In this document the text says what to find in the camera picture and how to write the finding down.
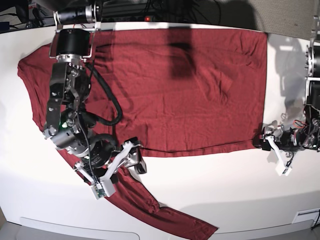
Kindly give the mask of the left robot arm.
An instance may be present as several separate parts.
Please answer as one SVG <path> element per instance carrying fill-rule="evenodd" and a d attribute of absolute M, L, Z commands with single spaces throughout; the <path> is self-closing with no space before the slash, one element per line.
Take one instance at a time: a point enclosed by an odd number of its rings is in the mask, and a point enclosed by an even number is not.
<path fill-rule="evenodd" d="M 276 157 L 275 171 L 288 176 L 294 156 L 299 151 L 320 151 L 320 14 L 314 17 L 309 45 L 305 52 L 304 119 L 265 125 L 252 141 L 256 148 L 272 151 Z"/>

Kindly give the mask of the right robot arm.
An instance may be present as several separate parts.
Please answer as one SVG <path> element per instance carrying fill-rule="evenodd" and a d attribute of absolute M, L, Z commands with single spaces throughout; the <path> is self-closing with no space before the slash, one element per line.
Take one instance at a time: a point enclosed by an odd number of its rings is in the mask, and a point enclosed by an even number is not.
<path fill-rule="evenodd" d="M 93 131 L 97 123 L 115 126 L 123 116 L 110 86 L 94 64 L 88 63 L 94 54 L 94 37 L 101 29 L 103 2 L 63 0 L 50 6 L 54 9 L 55 35 L 49 56 L 56 62 L 49 81 L 43 134 L 57 150 L 78 158 L 73 168 L 90 184 L 97 199 L 110 197 L 115 193 L 119 168 L 134 167 L 137 174 L 145 174 L 147 167 L 136 137 L 118 145 L 112 135 Z M 86 110 L 92 78 L 96 78 L 112 102 L 116 110 L 113 120 Z"/>

